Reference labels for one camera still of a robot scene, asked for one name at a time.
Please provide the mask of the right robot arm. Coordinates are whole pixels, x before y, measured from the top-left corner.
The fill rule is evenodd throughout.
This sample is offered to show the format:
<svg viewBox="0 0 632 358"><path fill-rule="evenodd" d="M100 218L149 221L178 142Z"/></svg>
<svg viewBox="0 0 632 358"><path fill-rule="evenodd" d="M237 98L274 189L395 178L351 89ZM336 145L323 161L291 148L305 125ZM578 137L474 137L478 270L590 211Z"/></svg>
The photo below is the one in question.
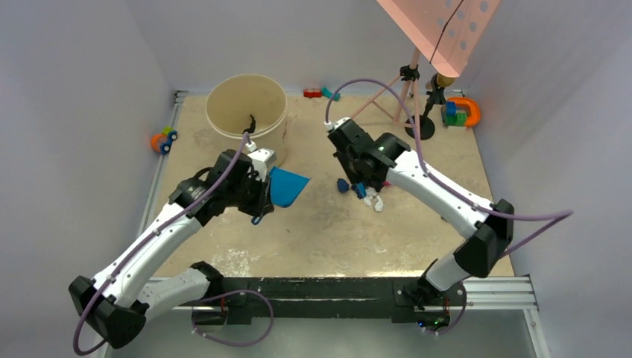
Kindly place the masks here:
<svg viewBox="0 0 632 358"><path fill-rule="evenodd" d="M510 203L494 204L472 194L420 160L416 151L393 134L372 139L350 118L327 122L325 127L350 183L377 192L385 183L398 187L434 210L464 238L420 278L418 292L425 302L437 303L449 288L470 276L489 275L513 239Z"/></svg>

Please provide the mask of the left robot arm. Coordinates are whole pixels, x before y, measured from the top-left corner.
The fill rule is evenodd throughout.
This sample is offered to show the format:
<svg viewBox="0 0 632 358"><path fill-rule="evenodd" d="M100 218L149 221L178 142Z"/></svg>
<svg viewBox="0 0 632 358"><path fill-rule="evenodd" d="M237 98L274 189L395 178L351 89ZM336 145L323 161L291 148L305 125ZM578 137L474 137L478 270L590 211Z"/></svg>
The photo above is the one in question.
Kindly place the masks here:
<svg viewBox="0 0 632 358"><path fill-rule="evenodd" d="M254 224L274 211L270 171L276 155L266 148L248 154L232 149L222 152L215 164L178 183L158 216L123 254L88 278L76 277L69 285L80 321L78 336L88 324L112 349L130 344L145 325L167 311L189 302L222 305L231 295L224 276L203 261L182 274L152 285L157 269L187 239L211 219L234 207Z"/></svg>

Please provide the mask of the blue dustpan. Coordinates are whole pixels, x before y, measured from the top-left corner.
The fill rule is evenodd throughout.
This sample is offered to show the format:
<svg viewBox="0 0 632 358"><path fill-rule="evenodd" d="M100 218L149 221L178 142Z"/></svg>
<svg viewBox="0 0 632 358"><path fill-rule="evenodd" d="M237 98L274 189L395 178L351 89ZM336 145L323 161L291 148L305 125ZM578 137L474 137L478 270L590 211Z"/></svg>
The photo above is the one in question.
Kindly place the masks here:
<svg viewBox="0 0 632 358"><path fill-rule="evenodd" d="M276 207L290 207L306 188L310 178L273 167L262 182L255 186L254 213L251 224L258 225Z"/></svg>

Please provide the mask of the blue hand brush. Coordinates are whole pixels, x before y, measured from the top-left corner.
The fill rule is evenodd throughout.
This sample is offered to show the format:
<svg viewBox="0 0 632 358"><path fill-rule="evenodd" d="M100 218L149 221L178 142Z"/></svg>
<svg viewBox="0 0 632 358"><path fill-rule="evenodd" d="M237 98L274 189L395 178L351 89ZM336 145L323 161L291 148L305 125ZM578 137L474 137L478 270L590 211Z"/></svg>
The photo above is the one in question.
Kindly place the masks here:
<svg viewBox="0 0 632 358"><path fill-rule="evenodd" d="M352 184L351 189L354 191L358 199L367 197L367 192L363 183Z"/></svg>

